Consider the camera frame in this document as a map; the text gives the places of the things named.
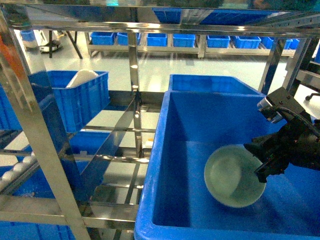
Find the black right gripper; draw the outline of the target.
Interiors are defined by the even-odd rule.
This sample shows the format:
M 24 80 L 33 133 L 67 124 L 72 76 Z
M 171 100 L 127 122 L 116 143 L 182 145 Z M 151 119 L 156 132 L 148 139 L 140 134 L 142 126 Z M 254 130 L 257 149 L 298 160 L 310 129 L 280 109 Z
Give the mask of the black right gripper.
M 320 138 L 299 121 L 286 123 L 279 131 L 255 137 L 243 146 L 262 163 L 254 171 L 260 183 L 267 183 L 270 175 L 283 174 L 290 164 L 320 169 Z

